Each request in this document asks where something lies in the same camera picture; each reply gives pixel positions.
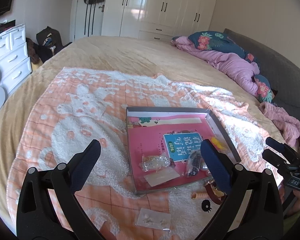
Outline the right hand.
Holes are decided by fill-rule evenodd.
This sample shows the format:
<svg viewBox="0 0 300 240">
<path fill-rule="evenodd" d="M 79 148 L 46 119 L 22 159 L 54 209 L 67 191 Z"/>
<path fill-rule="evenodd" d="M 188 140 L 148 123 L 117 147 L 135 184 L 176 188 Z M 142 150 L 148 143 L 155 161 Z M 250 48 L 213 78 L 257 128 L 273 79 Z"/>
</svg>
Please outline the right hand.
<svg viewBox="0 0 300 240">
<path fill-rule="evenodd" d="M 293 194 L 296 197 L 296 202 L 294 203 L 294 205 L 288 211 L 288 213 L 287 213 L 288 215 L 293 215 L 293 214 L 300 211 L 300 191 L 293 190 Z"/>
</svg>

